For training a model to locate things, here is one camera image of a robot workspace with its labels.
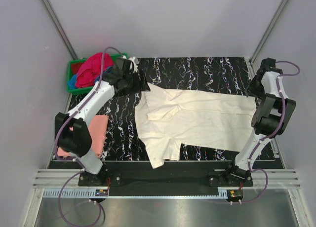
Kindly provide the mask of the cream white t shirt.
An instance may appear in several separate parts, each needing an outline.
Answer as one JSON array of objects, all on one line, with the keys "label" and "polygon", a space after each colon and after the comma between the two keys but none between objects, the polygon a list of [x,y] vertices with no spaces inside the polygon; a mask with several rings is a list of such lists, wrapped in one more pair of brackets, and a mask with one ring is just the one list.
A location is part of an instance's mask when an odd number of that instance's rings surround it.
[{"label": "cream white t shirt", "polygon": [[240,152],[251,132],[255,98],[150,84],[135,107],[138,138],[152,168],[180,159],[181,145]]}]

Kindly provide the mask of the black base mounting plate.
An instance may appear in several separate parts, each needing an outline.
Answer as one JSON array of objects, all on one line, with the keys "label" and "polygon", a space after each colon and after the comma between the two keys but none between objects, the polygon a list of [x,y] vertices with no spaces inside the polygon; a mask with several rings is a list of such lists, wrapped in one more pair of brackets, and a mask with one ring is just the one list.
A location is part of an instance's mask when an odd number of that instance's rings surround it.
[{"label": "black base mounting plate", "polygon": [[230,161],[107,161],[97,175],[84,172],[79,186],[109,188],[110,196],[193,197],[217,194],[218,188],[253,186],[248,171],[232,171]]}]

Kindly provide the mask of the folded pink t shirt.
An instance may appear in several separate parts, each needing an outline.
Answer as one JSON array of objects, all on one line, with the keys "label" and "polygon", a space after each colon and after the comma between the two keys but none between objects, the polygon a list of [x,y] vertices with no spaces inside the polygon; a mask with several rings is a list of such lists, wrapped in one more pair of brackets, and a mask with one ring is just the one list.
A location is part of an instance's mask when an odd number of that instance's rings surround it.
[{"label": "folded pink t shirt", "polygon": [[107,115],[96,115],[90,124],[86,124],[82,118],[69,119],[67,114],[59,113],[55,117],[55,155],[82,158],[92,151],[100,157],[106,139],[108,120]]}]

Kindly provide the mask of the dark red t shirt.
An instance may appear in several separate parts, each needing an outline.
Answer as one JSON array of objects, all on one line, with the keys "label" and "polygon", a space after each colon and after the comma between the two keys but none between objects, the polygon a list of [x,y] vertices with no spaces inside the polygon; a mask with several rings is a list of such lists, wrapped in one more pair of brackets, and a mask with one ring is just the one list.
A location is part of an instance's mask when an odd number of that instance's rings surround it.
[{"label": "dark red t shirt", "polygon": [[84,64],[84,62],[76,62],[76,63],[71,63],[70,65],[70,70],[73,75],[76,75],[80,69],[80,67]]}]

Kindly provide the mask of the green plastic bin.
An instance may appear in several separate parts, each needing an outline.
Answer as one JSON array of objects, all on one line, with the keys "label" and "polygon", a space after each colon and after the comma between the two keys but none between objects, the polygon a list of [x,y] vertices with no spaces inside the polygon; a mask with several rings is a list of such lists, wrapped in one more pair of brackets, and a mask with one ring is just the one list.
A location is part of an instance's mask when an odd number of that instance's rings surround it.
[{"label": "green plastic bin", "polygon": [[105,54],[104,64],[101,64],[102,53],[96,53],[89,58],[73,60],[68,63],[67,91],[73,95],[88,93],[99,80],[100,70],[103,75],[112,75],[118,67],[120,58],[127,58],[127,54]]}]

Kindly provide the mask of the blue t shirt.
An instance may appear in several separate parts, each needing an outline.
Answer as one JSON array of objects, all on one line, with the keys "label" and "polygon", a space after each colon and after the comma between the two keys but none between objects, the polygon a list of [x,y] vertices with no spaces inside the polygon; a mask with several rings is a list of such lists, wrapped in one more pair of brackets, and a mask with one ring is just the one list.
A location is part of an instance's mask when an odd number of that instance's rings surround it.
[{"label": "blue t shirt", "polygon": [[[112,68],[113,68],[113,67],[107,67],[107,68],[104,70],[104,72],[109,72],[109,73],[111,73]],[[98,76],[98,77],[94,80],[94,83],[93,83],[91,86],[93,86],[93,85],[99,80],[99,77],[100,77],[100,76]],[[78,89],[78,87],[76,87],[76,81],[77,81],[77,74],[76,74],[76,75],[73,75],[73,76],[71,77],[71,79],[67,82],[68,88],[69,88],[70,90]]]}]

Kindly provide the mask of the magenta pink t shirt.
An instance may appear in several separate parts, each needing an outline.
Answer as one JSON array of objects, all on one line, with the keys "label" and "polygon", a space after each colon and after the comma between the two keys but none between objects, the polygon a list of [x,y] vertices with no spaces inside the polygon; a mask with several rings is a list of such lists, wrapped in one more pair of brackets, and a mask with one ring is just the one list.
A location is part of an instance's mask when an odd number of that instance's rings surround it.
[{"label": "magenta pink t shirt", "polygon": [[79,68],[77,72],[77,78],[75,82],[76,88],[85,88],[93,86],[100,76],[101,61],[103,59],[103,71],[106,71],[109,67],[114,65],[114,62],[109,54],[99,52],[89,57]]}]

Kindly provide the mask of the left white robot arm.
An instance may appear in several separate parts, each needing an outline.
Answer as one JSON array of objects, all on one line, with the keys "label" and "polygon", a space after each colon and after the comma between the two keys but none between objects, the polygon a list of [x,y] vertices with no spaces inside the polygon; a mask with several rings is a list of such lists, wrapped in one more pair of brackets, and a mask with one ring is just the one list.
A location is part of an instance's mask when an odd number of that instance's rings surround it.
[{"label": "left white robot arm", "polygon": [[55,117],[54,154],[58,148],[70,154],[70,159],[77,162],[89,179],[97,186],[105,183],[107,174],[102,170],[103,163],[92,150],[92,137],[88,131],[93,117],[101,107],[116,95],[129,95],[150,91],[143,70],[129,70],[124,73],[113,69],[104,73],[101,81],[96,82],[84,99],[67,113],[58,113]]}]

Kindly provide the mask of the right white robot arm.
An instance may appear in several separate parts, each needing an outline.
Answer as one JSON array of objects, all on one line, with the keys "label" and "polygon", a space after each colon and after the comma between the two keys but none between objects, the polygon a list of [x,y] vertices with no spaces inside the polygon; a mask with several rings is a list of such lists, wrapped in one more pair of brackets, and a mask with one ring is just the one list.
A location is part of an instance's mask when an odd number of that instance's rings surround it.
[{"label": "right white robot arm", "polygon": [[224,180],[230,186],[251,181],[254,161],[273,138],[285,131],[295,110],[296,102],[286,95],[282,79],[297,74],[284,74],[276,67],[277,63],[272,58],[263,59],[247,88],[247,95],[257,98],[260,103],[251,121],[248,141],[224,173]]}]

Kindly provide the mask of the right aluminium frame post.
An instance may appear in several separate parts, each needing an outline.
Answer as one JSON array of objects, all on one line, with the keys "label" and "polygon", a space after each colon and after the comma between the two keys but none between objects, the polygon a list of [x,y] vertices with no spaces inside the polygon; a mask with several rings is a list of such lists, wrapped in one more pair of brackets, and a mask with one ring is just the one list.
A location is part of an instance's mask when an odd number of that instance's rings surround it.
[{"label": "right aluminium frame post", "polygon": [[278,22],[279,18],[281,17],[282,13],[284,12],[285,8],[289,4],[290,0],[281,0],[280,4],[278,5],[275,13],[273,14],[272,19],[270,20],[267,28],[264,31],[263,36],[261,37],[258,45],[256,46],[254,52],[252,53],[251,57],[249,58],[250,63],[254,63],[258,58],[261,50],[263,49],[265,43],[267,42],[270,34],[272,33],[276,23]]}]

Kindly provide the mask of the aluminium frame post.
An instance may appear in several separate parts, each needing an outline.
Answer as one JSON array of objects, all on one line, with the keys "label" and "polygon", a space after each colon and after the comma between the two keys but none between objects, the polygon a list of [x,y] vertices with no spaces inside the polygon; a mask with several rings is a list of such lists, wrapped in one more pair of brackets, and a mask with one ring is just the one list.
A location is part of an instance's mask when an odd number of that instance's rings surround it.
[{"label": "aluminium frame post", "polygon": [[69,52],[71,58],[73,60],[77,60],[79,57],[78,55],[76,54],[75,52],[75,49],[73,48],[69,38],[67,37],[66,35],[66,32],[64,31],[59,19],[58,19],[58,16],[50,2],[50,0],[40,0],[49,16],[49,18],[51,19],[54,27],[56,28],[57,32],[58,32],[58,35],[59,37],[61,38],[62,42],[64,43],[67,51]]},{"label": "aluminium frame post", "polygon": [[282,13],[284,12],[285,8],[289,4],[290,0],[281,0],[280,4],[278,5],[275,13],[273,14],[272,19],[270,20],[267,28],[264,31],[263,36],[261,37],[258,45],[256,46],[254,52],[252,53],[251,57],[249,58],[250,63],[254,63],[258,58],[261,50],[263,49],[265,43],[267,42],[270,34],[272,33],[276,23],[278,22],[279,18],[281,17]]}]

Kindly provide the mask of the left aluminium frame post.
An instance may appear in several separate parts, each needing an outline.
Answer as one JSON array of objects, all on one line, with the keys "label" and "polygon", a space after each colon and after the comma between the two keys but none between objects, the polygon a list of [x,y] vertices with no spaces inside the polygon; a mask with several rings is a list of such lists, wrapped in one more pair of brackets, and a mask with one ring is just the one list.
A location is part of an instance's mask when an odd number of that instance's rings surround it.
[{"label": "left aluminium frame post", "polygon": [[50,0],[40,0],[49,16],[49,18],[51,19],[54,27],[56,28],[57,32],[58,32],[58,35],[59,37],[61,38],[62,42],[64,43],[67,51],[69,52],[71,58],[73,60],[77,60],[79,57],[78,55],[76,54],[75,52],[75,49],[73,48],[69,38],[67,37],[66,35],[66,32],[64,31],[59,19],[58,19],[58,16],[50,2]]}]

